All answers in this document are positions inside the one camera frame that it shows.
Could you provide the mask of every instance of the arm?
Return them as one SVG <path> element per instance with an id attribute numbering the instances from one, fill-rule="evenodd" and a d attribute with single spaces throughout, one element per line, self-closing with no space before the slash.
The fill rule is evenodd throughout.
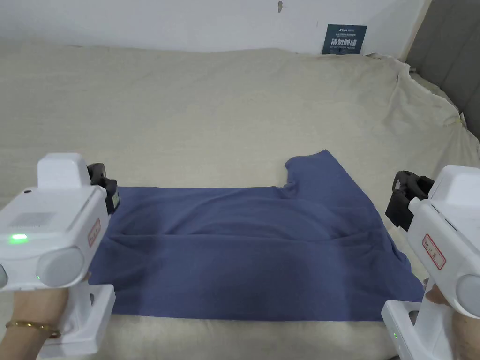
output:
<path id="1" fill-rule="evenodd" d="M 427 299 L 436 304 L 449 305 L 438 286 L 427 293 Z M 452 316 L 452 332 L 458 360 L 480 359 L 480 319 L 474 319 L 459 312 Z"/>
<path id="2" fill-rule="evenodd" d="M 65 311 L 68 289 L 17 291 L 13 320 L 47 324 L 56 328 Z M 10 327 L 0 344 L 0 359 L 35 360 L 50 334 L 31 327 Z"/>
<path id="3" fill-rule="evenodd" d="M 35 360 L 47 338 L 45 331 L 11 327 L 0 344 L 0 359 Z"/>

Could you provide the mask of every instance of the upholstered headboard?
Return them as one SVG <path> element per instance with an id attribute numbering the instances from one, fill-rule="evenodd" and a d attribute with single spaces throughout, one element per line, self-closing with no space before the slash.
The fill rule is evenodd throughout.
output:
<path id="1" fill-rule="evenodd" d="M 447 93 L 480 139 L 480 0 L 433 0 L 407 63 Z"/>

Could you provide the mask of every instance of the red label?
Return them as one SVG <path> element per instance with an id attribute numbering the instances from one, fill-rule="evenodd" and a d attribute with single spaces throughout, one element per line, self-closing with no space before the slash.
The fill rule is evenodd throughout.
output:
<path id="1" fill-rule="evenodd" d="M 429 234 L 425 235 L 421 243 L 425 248 L 425 250 L 427 251 L 430 258 L 435 263 L 435 266 L 437 267 L 437 269 L 441 270 L 445 266 L 445 263 L 447 262 L 447 260 L 445 259 L 444 255 L 442 254 L 438 246 L 435 244 L 435 242 L 433 242 L 430 235 Z"/>
<path id="2" fill-rule="evenodd" d="M 100 224 L 100 219 L 97 219 L 92 229 L 88 233 L 88 245 L 90 245 L 90 247 L 92 247 L 101 229 L 102 229 L 102 225 Z"/>

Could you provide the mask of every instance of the poster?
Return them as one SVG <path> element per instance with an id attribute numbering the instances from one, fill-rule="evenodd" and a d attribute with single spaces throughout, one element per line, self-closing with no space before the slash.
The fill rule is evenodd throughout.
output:
<path id="1" fill-rule="evenodd" d="M 360 54 L 366 32 L 363 25 L 329 25 L 322 55 Z"/>

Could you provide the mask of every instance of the finger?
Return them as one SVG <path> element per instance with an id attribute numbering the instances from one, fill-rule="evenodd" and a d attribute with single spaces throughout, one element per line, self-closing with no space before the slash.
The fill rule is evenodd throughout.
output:
<path id="1" fill-rule="evenodd" d="M 435 304 L 443 304 L 443 305 L 450 306 L 447 299 L 445 299 L 445 296 L 442 294 L 442 292 L 438 288 L 437 284 L 435 284 L 433 288 L 429 292 L 427 292 L 425 297 L 431 302 L 434 302 Z"/>

